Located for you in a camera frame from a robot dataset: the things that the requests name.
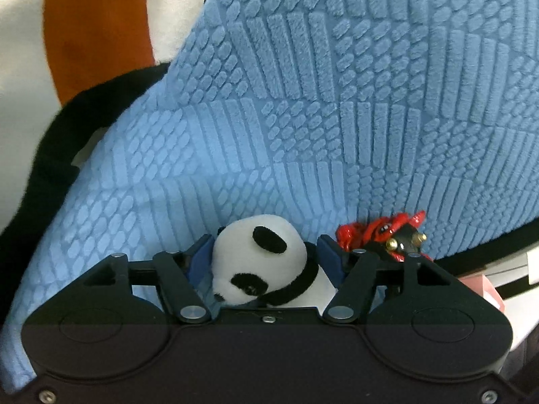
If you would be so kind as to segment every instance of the black eye patch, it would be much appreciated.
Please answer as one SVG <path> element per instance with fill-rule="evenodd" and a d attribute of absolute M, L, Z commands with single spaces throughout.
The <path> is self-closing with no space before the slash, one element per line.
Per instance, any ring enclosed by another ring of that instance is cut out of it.
<path fill-rule="evenodd" d="M 261 296 L 268 290 L 268 283 L 254 274 L 235 274 L 230 282 L 249 296 Z"/>
<path fill-rule="evenodd" d="M 286 251 L 286 241 L 265 226 L 257 226 L 253 229 L 253 240 L 268 252 L 283 254 Z"/>

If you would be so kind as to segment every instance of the panda body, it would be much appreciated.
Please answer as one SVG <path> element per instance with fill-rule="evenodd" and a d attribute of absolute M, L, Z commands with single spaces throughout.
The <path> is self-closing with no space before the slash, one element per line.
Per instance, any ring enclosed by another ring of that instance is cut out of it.
<path fill-rule="evenodd" d="M 258 299 L 271 307 L 317 307 L 322 314 L 336 293 L 295 228 L 269 214 L 238 220 L 219 233 L 212 274 L 215 297 L 225 305 Z"/>

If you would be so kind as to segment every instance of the red dragon figurine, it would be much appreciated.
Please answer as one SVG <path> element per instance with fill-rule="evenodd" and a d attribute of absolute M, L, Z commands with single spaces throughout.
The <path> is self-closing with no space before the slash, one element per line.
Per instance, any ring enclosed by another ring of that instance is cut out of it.
<path fill-rule="evenodd" d="M 425 216 L 425 211 L 411 217 L 399 213 L 393 217 L 380 217 L 368 225 L 359 222 L 341 225 L 336 232 L 337 243 L 347 252 L 366 249 L 389 254 L 396 261 L 404 261 L 405 254 L 421 253 L 419 248 L 427 236 L 418 229 Z"/>

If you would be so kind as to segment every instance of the blue cushion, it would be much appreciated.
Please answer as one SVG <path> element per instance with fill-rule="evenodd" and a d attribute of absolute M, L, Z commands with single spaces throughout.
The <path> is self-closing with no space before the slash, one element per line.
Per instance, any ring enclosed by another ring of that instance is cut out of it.
<path fill-rule="evenodd" d="M 315 242 L 341 223 L 424 209 L 425 252 L 440 258 L 537 217 L 537 8 L 208 0 L 36 250 L 0 338 L 4 387 L 34 375 L 25 318 L 112 252 L 185 250 L 260 213 Z"/>

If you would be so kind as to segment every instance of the red horn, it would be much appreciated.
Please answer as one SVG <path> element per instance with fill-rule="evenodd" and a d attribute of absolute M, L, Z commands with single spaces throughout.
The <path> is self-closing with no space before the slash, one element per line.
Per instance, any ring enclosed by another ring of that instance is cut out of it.
<path fill-rule="evenodd" d="M 425 221 L 426 216 L 427 213 L 425 213 L 425 211 L 420 211 L 419 213 L 411 217 L 408 223 L 411 224 L 414 228 L 419 229 L 421 224 Z"/>

